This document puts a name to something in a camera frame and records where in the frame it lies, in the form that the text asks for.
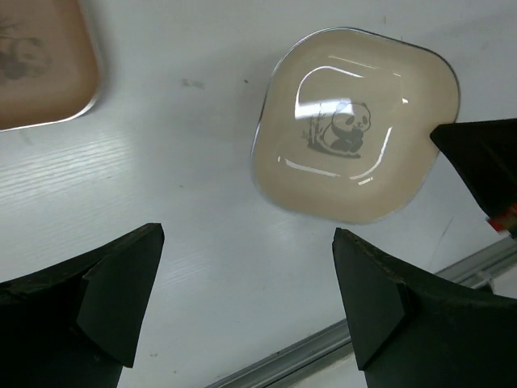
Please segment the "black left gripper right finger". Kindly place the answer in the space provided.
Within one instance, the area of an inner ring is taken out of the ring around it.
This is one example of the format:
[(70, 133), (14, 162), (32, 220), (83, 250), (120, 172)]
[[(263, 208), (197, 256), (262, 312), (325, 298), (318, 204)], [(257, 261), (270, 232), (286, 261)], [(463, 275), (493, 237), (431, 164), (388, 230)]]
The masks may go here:
[(426, 272), (349, 230), (332, 242), (352, 347), (370, 387), (514, 387), (516, 301)]

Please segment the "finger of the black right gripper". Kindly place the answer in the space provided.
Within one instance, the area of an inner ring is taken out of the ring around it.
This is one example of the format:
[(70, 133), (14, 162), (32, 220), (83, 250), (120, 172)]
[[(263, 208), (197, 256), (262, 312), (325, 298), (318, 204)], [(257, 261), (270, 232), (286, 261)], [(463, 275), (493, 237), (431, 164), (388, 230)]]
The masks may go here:
[(487, 216), (516, 204), (516, 119), (441, 124), (430, 139)]

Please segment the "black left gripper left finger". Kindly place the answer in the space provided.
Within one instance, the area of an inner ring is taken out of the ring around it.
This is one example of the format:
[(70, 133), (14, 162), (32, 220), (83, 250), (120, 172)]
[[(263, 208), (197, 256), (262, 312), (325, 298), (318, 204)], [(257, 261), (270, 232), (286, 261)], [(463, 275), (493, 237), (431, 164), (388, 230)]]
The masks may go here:
[(165, 234), (148, 223), (1, 284), (3, 387), (116, 387), (134, 365)]

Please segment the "cream panda plate back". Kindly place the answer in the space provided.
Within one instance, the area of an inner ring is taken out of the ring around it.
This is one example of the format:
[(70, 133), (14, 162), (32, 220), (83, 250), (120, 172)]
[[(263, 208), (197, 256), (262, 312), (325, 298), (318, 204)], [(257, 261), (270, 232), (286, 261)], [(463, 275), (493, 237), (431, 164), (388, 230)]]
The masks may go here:
[(282, 209), (379, 221), (413, 200), (438, 155), (431, 132), (459, 109), (458, 78), (438, 53), (357, 28), (314, 32), (271, 75), (254, 181)]

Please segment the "brown panda plate back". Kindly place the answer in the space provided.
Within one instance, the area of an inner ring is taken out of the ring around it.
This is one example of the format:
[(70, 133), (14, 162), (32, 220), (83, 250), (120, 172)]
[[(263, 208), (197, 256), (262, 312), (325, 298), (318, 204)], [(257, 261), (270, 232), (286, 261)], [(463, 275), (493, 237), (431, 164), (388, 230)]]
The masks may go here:
[(1, 3), (1, 129), (55, 124), (88, 112), (101, 65), (82, 1)]

